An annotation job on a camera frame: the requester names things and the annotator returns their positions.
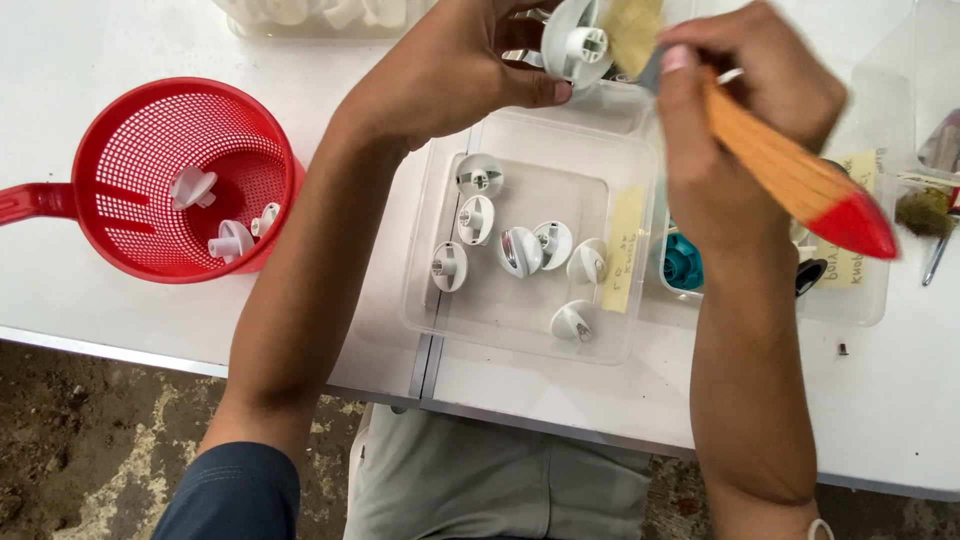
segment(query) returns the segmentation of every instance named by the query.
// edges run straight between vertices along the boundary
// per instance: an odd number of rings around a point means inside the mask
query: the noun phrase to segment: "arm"
[[[493,110],[569,99],[567,83],[500,60],[504,50],[540,42],[542,24],[508,19],[537,4],[441,2],[334,113],[240,316],[227,391],[201,453],[251,441],[302,461],[400,162],[430,137],[462,131]]]
[[[661,40],[673,45],[660,91],[670,208],[707,278],[690,415],[714,530],[806,538],[818,517],[817,462],[797,338],[797,252],[789,217],[710,135],[694,47],[743,67],[734,93],[812,152],[846,92],[763,2],[667,29]]]

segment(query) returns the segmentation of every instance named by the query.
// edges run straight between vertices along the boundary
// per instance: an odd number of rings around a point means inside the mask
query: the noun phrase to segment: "red colander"
[[[170,184],[187,166],[217,173],[206,208],[174,210]],[[249,95],[207,79],[164,79],[111,103],[86,130],[70,184],[0,190],[0,225],[28,217],[75,219],[110,264],[143,280],[191,283],[263,267],[303,167],[274,117]],[[225,219],[249,225],[279,203],[273,226],[231,263],[207,240]]]

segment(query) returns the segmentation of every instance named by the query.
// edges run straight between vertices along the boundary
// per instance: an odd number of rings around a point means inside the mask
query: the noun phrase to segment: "concrete floor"
[[[0,540],[146,539],[193,458],[224,381],[0,341]],[[324,396],[299,538],[335,540],[362,404]],[[655,458],[648,540],[705,540],[695,463]],[[821,486],[837,538],[960,538],[960,504]]]

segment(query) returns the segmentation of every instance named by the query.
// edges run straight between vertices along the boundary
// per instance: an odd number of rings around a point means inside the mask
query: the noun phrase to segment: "hand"
[[[350,92],[334,120],[401,137],[415,150],[494,110],[560,105],[570,84],[505,51],[540,50],[543,23],[511,15],[543,0],[440,0]]]
[[[846,90],[765,2],[664,30],[660,115],[667,146],[670,210],[681,231],[711,259],[762,264],[789,260],[789,216],[713,138],[701,88],[700,49],[744,69],[742,103],[761,120],[819,152],[846,103]],[[796,253],[792,253],[796,270]]]

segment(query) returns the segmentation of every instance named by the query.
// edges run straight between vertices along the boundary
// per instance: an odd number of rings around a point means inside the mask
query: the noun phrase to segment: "fingernail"
[[[557,81],[557,85],[553,90],[553,101],[557,105],[562,105],[567,101],[570,101],[570,96],[573,95],[573,86],[570,85],[567,81]]]
[[[690,49],[686,45],[674,45],[663,55],[660,61],[660,70],[670,73],[690,65]]]

